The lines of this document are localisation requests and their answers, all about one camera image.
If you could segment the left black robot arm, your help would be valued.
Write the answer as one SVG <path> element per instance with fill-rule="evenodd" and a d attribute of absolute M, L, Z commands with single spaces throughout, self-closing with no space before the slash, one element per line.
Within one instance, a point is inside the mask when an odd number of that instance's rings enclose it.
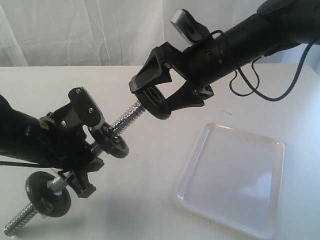
<path fill-rule="evenodd" d="M 0 154 L 36 168 L 59 169 L 60 176 L 71 172 L 67 183 L 79 198 L 88 198 L 96 191 L 88 173 L 98 171 L 104 163 L 91 152 L 83 123 L 62 125 L 71 109 L 67 104 L 38 119 L 13 109 L 1 97 Z"/>

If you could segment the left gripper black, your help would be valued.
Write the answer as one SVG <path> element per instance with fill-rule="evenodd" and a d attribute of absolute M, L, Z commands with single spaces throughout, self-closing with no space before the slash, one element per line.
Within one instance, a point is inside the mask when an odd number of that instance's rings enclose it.
<path fill-rule="evenodd" d="M 87 199 L 97 188 L 89 182 L 88 173 L 97 172 L 104 161 L 95 157 L 86 141 L 83 123 L 74 113 L 71 119 L 62 112 L 48 112 L 35 125 L 29 122 L 24 136 L 32 153 L 31 161 L 47 167 L 60 169 L 58 175 L 76 193 L 78 198 Z"/>

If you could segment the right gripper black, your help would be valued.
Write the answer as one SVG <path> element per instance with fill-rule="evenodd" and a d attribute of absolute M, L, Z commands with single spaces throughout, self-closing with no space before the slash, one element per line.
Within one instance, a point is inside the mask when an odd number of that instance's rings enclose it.
<path fill-rule="evenodd" d="M 156 85 L 170 83 L 170 70 L 174 70 L 185 83 L 165 102 L 171 112 L 205 105 L 200 97 L 212 97 L 210 86 L 237 68 L 237 41 L 226 33 L 217 38 L 208 35 L 199 42 L 178 50 L 169 42 L 154 48 L 129 82 L 131 93 Z"/>

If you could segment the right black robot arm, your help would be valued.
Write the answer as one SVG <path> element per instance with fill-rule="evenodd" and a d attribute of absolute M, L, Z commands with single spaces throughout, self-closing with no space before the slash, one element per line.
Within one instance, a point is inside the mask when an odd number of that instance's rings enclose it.
<path fill-rule="evenodd" d="M 190 43 L 183 51 L 165 42 L 155 47 L 130 80 L 129 89 L 158 119 L 171 112 L 202 107 L 214 92 L 211 84 L 262 56 L 320 42 L 317 0 L 267 0 L 227 31 L 210 31 L 185 9 L 172 25 Z"/>

